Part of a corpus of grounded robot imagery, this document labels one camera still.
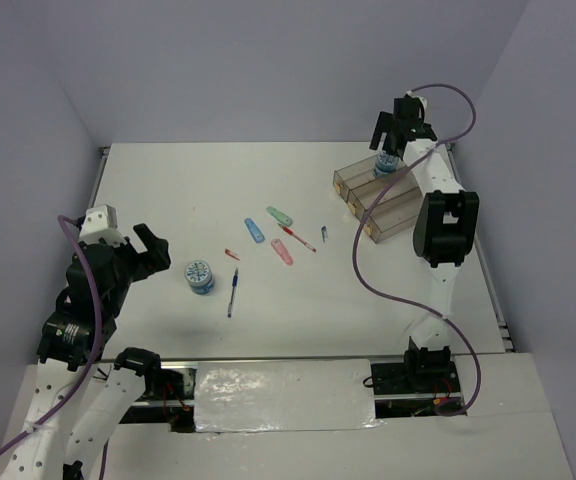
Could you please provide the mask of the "blue round jar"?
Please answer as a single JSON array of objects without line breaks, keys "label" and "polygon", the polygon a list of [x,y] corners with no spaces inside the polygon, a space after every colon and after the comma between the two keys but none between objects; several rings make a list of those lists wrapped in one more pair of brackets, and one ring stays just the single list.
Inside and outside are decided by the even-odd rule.
[{"label": "blue round jar", "polygon": [[394,173],[399,166],[400,159],[388,154],[385,151],[379,151],[375,157],[373,174],[376,178],[382,178]]},{"label": "blue round jar", "polygon": [[184,270],[184,277],[195,294],[206,295],[214,289],[215,280],[212,270],[203,260],[191,261]]}]

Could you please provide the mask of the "red pen cap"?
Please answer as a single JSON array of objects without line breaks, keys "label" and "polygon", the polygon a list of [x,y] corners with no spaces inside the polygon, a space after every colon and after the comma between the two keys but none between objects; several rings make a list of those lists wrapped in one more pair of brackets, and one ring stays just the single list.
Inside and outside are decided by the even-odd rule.
[{"label": "red pen cap", "polygon": [[229,256],[230,258],[232,258],[232,259],[234,259],[234,260],[237,260],[237,261],[240,261],[239,255],[238,255],[237,253],[233,252],[232,250],[230,250],[230,249],[225,249],[225,250],[224,250],[224,253],[225,253],[227,256]]}]

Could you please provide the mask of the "blue pen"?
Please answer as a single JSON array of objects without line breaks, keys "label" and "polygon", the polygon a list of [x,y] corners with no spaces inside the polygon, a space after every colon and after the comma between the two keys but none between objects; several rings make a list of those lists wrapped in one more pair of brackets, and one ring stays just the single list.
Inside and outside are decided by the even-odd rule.
[{"label": "blue pen", "polygon": [[227,307],[227,318],[232,318],[232,315],[233,315],[236,292],[237,292],[237,287],[238,287],[238,280],[239,280],[239,269],[235,268],[234,273],[233,273],[233,277],[232,277],[229,303],[228,303],[228,307]]}]

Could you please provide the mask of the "red pen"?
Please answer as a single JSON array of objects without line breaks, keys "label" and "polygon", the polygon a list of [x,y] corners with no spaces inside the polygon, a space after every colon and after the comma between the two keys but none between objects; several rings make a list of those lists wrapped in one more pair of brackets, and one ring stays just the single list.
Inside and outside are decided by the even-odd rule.
[{"label": "red pen", "polygon": [[303,238],[301,238],[299,235],[297,235],[293,230],[291,230],[289,227],[282,225],[282,224],[278,224],[279,228],[284,231],[287,235],[289,235],[290,237],[294,238],[296,241],[298,241],[301,245],[303,245],[305,248],[307,248],[308,250],[310,250],[311,252],[315,253],[317,252],[317,249],[311,245],[310,243],[308,243],[306,240],[304,240]]}]

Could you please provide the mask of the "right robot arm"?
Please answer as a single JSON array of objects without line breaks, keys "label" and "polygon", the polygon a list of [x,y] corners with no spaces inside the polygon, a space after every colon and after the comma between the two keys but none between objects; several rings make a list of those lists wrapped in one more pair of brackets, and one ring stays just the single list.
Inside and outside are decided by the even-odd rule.
[{"label": "right robot arm", "polygon": [[413,229],[415,254],[429,267],[426,314],[413,328],[402,381],[412,390],[437,391],[450,377],[449,325],[454,283],[474,244],[479,197],[466,191],[444,161],[446,149],[425,121],[427,102],[407,93],[391,113],[379,114],[370,148],[392,154],[423,196]]}]

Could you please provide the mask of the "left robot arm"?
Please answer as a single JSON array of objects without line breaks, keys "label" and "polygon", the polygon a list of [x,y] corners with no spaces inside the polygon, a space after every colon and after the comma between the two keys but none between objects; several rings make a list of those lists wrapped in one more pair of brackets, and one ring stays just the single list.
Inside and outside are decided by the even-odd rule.
[{"label": "left robot arm", "polygon": [[83,407],[130,286],[167,270],[171,260],[167,240],[145,224],[133,228],[142,252],[127,237],[86,243],[69,224],[60,221],[74,254],[66,285],[42,327],[36,383],[5,479],[86,478],[132,403],[163,389],[160,356],[128,347],[116,357],[96,398]]}]

